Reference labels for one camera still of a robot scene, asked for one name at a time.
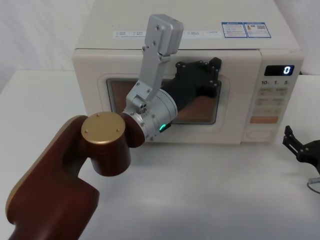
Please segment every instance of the cable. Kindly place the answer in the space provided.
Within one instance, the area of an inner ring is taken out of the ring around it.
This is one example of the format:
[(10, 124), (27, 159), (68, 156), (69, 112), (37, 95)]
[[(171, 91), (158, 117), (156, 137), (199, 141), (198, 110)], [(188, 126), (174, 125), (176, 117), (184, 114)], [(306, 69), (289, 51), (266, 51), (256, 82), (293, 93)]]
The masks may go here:
[(320, 191), (314, 190), (310, 185), (311, 185), (311, 184), (310, 184), (309, 182), (306, 184), (306, 186), (307, 186), (312, 192), (315, 192), (316, 194), (320, 194)]

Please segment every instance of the microwave oven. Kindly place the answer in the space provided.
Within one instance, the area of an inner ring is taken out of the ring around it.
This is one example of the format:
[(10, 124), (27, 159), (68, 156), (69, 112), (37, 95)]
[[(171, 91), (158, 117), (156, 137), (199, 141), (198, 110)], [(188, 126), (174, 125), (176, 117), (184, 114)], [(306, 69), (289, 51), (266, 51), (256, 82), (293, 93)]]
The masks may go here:
[(87, 114), (124, 110), (155, 13), (184, 25), (162, 82), (177, 62), (219, 58), (221, 87), (190, 103), (154, 142), (272, 142), (304, 60), (273, 0), (96, 0), (72, 59)]

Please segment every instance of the microwave button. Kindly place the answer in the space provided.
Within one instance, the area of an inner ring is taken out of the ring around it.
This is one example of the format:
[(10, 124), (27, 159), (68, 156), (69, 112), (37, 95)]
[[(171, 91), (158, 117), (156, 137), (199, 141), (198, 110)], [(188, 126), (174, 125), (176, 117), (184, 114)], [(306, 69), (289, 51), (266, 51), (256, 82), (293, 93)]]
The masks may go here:
[(258, 96), (272, 96), (274, 94), (273, 87), (262, 87), (259, 89)]
[(268, 98), (258, 98), (256, 101), (255, 101), (255, 105), (256, 106), (269, 106), (270, 100)]
[(274, 96), (285, 96), (288, 93), (288, 88), (286, 87), (278, 87), (275, 89)]
[(250, 119), (251, 124), (276, 124), (278, 116), (252, 116)]
[(285, 99), (283, 98), (273, 98), (271, 99), (271, 104), (272, 106), (282, 106), (285, 102)]
[(255, 107), (253, 109), (253, 116), (279, 116), (282, 109), (279, 107)]

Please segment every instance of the label sticker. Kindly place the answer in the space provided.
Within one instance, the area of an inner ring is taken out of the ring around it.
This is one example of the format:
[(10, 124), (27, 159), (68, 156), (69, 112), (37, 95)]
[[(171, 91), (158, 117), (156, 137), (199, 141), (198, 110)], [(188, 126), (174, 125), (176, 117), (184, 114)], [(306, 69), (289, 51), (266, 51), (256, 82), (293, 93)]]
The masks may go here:
[(247, 38), (243, 22), (222, 22), (225, 38)]
[(248, 38), (271, 38), (266, 23), (264, 22), (244, 22), (243, 25)]
[(183, 31), (183, 39), (221, 39), (223, 37), (221, 31), (204, 30), (204, 31)]
[[(113, 39), (144, 39), (146, 31), (114, 31)], [(223, 34), (221, 31), (215, 30), (185, 30), (183, 31), (183, 39), (221, 39)]]
[(114, 31), (112, 38), (114, 39), (144, 39), (146, 31)]

